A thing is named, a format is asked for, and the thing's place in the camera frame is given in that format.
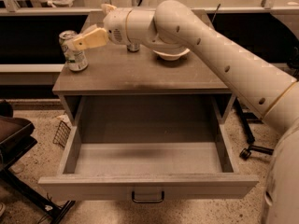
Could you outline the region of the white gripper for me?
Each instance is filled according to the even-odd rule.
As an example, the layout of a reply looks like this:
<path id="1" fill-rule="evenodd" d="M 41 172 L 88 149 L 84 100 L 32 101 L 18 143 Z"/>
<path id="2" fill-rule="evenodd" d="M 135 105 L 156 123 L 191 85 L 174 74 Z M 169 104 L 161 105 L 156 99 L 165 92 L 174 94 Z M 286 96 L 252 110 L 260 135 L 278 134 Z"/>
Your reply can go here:
<path id="1" fill-rule="evenodd" d="M 119 45 L 129 45 L 127 35 L 127 19 L 132 11 L 130 7 L 116 8 L 111 4 L 101 5 L 104 18 L 104 28 L 95 27 L 92 30 L 76 35 L 70 42 L 72 50 L 85 50 L 103 47 L 109 39 Z"/>

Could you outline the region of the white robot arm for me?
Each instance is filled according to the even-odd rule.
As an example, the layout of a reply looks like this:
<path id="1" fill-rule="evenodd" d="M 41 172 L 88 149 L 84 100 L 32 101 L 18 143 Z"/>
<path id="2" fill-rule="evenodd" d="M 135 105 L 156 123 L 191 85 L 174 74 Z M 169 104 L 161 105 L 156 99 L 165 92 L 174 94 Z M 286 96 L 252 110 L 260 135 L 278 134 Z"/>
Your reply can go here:
<path id="1" fill-rule="evenodd" d="M 102 28 L 93 25 L 71 41 L 75 50 L 108 41 L 179 54 L 189 49 L 263 123 L 281 134 L 269 166 L 261 224 L 299 222 L 299 82 L 204 24 L 176 0 L 156 8 L 103 4 Z"/>

